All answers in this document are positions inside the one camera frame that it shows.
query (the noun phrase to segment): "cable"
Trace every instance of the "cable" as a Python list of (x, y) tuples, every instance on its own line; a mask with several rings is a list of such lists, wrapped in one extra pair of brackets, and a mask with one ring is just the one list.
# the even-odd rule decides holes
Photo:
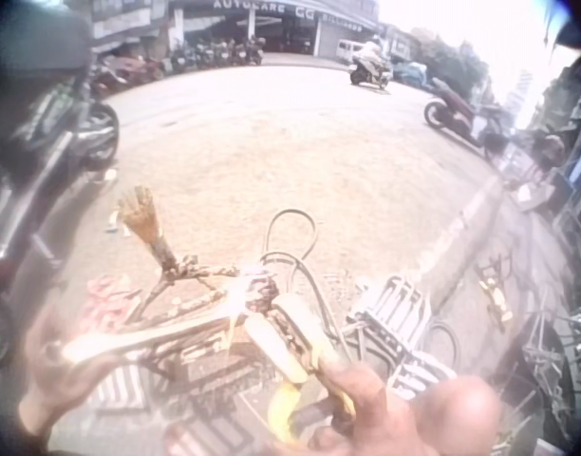
[(433, 337), (433, 332), (434, 331), (442, 331), (443, 333), (446, 333), (449, 336), (449, 339), (451, 339), (451, 345), (453, 346), (453, 366), (452, 369), (454, 371), (457, 371), (459, 369), (459, 367), (461, 366), (461, 346), (459, 344), (459, 339), (457, 334), (455, 333), (455, 331), (453, 331), (453, 328), (451, 328), (451, 326), (441, 320), (434, 320), (433, 322), (431, 322), (428, 327), (427, 330), (425, 332), (425, 334), (423, 335), (423, 340), (422, 340), (422, 350), (424, 352), (430, 352), (430, 345), (432, 343), (432, 337)]
[[(312, 230), (311, 241), (306, 251), (300, 257), (290, 252), (285, 252), (282, 250), (270, 250), (270, 237), (272, 235), (272, 228), (276, 221), (285, 214), (296, 214), (298, 216), (302, 216), (303, 218), (307, 219), (309, 224), (311, 225)], [(276, 261), (275, 259), (268, 260), (270, 257), (286, 257), (292, 260), (292, 268), (290, 269), (289, 277), (287, 279), (286, 291), (289, 292), (292, 289), (292, 282), (294, 280), (294, 276), (298, 270), (301, 270), (303, 275), (308, 279), (309, 284), (311, 285), (314, 294), (316, 295), (316, 299), (320, 307), (320, 312), (324, 317), (323, 320), (325, 321), (325, 325), (327, 326), (327, 331), (329, 333), (334, 333), (335, 338), (337, 338), (339, 342), (341, 342), (341, 346), (344, 349), (347, 360), (351, 361), (352, 357), (349, 351), (349, 346), (347, 345), (346, 338), (344, 337), (341, 328), (339, 328), (339, 325), (335, 321), (332, 309), (330, 308), (327, 299), (324, 297), (318, 283), (316, 282), (313, 273), (309, 269), (308, 265), (304, 262), (304, 260), (308, 257), (308, 255), (311, 253), (314, 246), (316, 245), (317, 240), (318, 240), (318, 228), (316, 226), (316, 222), (307, 212), (304, 212), (300, 209), (292, 208), (284, 209), (278, 212), (275, 216), (273, 216), (272, 220), (270, 221), (270, 224), (268, 225), (265, 237), (263, 238), (263, 251), (261, 254), (260, 261), (263, 266), (266, 266), (268, 263)]]

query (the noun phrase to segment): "sky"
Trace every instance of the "sky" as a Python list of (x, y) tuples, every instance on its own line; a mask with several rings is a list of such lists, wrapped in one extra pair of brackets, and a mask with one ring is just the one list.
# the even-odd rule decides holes
[(576, 58), (560, 49), (551, 59), (567, 13), (556, 8), (546, 49), (546, 9), (543, 0), (380, 0), (380, 20), (405, 31), (430, 29), (451, 46), (469, 41), (489, 64), (493, 91), (503, 102), (522, 69), (536, 75), (539, 89)]

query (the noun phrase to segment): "shop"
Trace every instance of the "shop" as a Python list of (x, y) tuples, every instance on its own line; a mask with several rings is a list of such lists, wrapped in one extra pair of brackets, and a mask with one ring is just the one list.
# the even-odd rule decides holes
[(175, 0), (170, 5), (171, 46), (181, 40), (265, 38), (269, 52), (335, 58), (339, 40), (365, 41), (377, 24), (323, 1)]

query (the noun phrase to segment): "red cloth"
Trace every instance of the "red cloth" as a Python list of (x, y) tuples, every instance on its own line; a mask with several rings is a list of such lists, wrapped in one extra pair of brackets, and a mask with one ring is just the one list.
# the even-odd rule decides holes
[(101, 275), (89, 280), (89, 299), (82, 309), (80, 333), (114, 333), (141, 302), (128, 275)]

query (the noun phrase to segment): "tree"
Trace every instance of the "tree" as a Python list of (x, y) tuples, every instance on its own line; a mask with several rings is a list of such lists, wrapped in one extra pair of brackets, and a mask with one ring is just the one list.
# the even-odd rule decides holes
[(472, 90), (486, 82), (489, 67), (482, 62), (472, 45), (450, 47), (440, 37), (422, 43), (421, 62), (427, 65), (428, 77), (445, 81), (464, 100), (470, 100)]

